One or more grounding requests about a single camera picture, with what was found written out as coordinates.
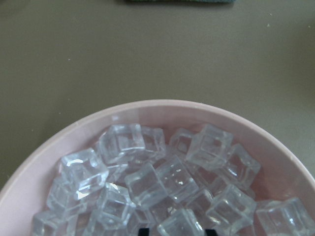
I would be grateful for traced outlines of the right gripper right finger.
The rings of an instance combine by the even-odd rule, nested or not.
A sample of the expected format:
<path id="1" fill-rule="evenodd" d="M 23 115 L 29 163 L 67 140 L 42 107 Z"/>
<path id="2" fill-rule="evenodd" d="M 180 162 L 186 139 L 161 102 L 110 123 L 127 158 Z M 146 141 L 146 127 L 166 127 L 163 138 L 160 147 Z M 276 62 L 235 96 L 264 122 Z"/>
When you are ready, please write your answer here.
<path id="1" fill-rule="evenodd" d="M 217 232 L 214 229 L 205 229 L 205 236 L 217 236 Z"/>

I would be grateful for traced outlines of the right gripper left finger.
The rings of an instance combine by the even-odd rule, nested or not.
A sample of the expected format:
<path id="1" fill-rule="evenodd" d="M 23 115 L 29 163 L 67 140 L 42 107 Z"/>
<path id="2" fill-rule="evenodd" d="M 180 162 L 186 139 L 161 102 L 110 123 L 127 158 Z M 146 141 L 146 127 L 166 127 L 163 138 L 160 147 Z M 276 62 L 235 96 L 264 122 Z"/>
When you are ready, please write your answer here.
<path id="1" fill-rule="evenodd" d="M 138 230 L 138 236 L 150 236 L 150 229 L 149 228 L 140 228 Z"/>

